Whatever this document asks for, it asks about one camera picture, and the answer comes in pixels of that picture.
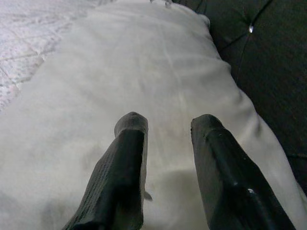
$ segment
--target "pillowcase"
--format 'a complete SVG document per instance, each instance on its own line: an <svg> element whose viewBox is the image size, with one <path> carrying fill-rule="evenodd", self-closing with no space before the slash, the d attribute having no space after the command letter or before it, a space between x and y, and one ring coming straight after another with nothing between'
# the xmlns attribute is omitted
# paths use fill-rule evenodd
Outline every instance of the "pillowcase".
<svg viewBox="0 0 307 230"><path fill-rule="evenodd" d="M295 227L306 211L276 137L238 89L209 20L161 1L120 0L76 22L0 114L0 229L61 229L116 122L149 122L143 230L208 229L190 123L212 114L260 167Z"/></svg>

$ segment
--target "sofa button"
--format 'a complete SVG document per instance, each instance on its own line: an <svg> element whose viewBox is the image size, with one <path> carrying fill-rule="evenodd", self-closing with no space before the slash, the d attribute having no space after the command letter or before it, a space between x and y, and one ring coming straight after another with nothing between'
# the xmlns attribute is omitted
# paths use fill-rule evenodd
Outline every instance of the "sofa button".
<svg viewBox="0 0 307 230"><path fill-rule="evenodd" d="M253 32L253 30L254 30L253 25L252 25L252 24L251 24L251 25L249 25L248 31L249 31L250 33L252 33L252 32Z"/></svg>

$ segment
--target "black leather sofa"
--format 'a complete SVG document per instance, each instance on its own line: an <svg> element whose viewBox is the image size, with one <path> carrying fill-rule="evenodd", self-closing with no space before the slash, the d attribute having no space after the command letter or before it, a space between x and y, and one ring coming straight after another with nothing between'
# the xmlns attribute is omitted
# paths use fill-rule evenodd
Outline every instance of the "black leather sofa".
<svg viewBox="0 0 307 230"><path fill-rule="evenodd" d="M307 194L307 1L174 2L210 19L221 58L277 136Z"/></svg>

